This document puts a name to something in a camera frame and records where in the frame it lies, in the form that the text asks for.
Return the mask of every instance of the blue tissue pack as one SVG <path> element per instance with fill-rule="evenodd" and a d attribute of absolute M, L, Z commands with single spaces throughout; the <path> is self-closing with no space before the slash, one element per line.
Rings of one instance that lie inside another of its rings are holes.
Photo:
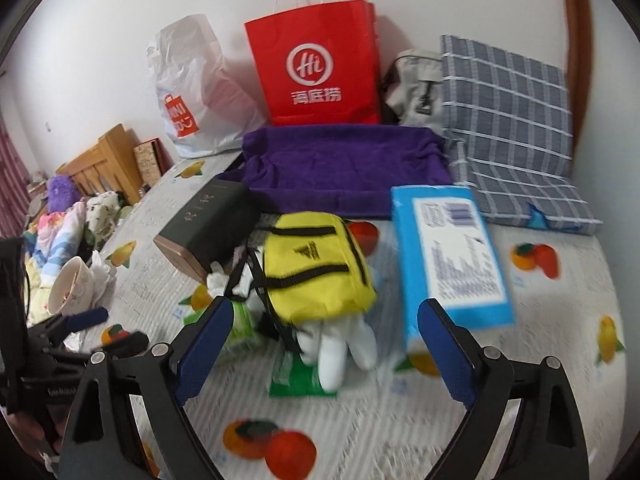
<path fill-rule="evenodd" d="M 406 349 L 426 348 L 418 308 L 435 298 L 456 325 L 482 330 L 513 324 L 500 262 L 471 190 L 462 186 L 391 189 L 398 236 Z"/>

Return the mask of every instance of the box with chinese characters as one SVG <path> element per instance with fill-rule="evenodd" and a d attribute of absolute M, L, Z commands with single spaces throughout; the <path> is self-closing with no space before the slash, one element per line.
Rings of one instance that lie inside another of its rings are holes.
<path fill-rule="evenodd" d="M 206 283 L 211 264 L 229 262 L 259 218 L 247 186 L 214 178 L 169 220 L 154 243 L 176 269 Z"/>
<path fill-rule="evenodd" d="M 420 353 L 418 307 L 435 298 L 469 330 L 513 324 L 500 262 L 469 188 L 402 186 L 391 190 L 398 234 L 407 352 Z"/>

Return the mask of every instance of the red logo on plastic bag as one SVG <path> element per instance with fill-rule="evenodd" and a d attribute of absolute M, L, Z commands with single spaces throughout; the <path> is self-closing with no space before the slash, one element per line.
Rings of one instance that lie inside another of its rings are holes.
<path fill-rule="evenodd" d="M 287 72 L 296 83 L 316 86 L 324 83 L 334 71 L 334 60 L 324 46 L 303 43 L 287 56 Z"/>
<path fill-rule="evenodd" d="M 171 117 L 171 120 L 174 122 L 178 138 L 194 134 L 199 130 L 196 119 L 193 118 L 193 115 L 179 95 L 178 97 L 174 97 L 168 94 L 164 98 L 164 105 L 169 112 L 169 117 Z"/>

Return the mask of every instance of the pink curtain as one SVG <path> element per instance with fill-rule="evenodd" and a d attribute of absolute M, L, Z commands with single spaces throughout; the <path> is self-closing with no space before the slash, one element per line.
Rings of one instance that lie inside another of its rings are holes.
<path fill-rule="evenodd" d="M 29 208 L 28 177 L 0 111 L 0 237 L 22 234 Z"/>

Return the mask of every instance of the hand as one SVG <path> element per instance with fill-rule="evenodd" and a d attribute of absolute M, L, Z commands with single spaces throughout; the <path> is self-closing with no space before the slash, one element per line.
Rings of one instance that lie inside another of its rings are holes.
<path fill-rule="evenodd" d="M 66 420 L 69 411 L 68 408 L 57 411 L 58 413 L 54 412 L 52 416 L 60 438 L 55 442 L 53 447 L 60 453 L 62 449 L 62 436 L 65 434 Z M 12 415 L 5 414 L 5 419 L 24 452 L 38 462 L 44 463 L 38 451 L 38 443 L 44 440 L 44 431 L 33 417 L 28 413 L 18 412 Z"/>

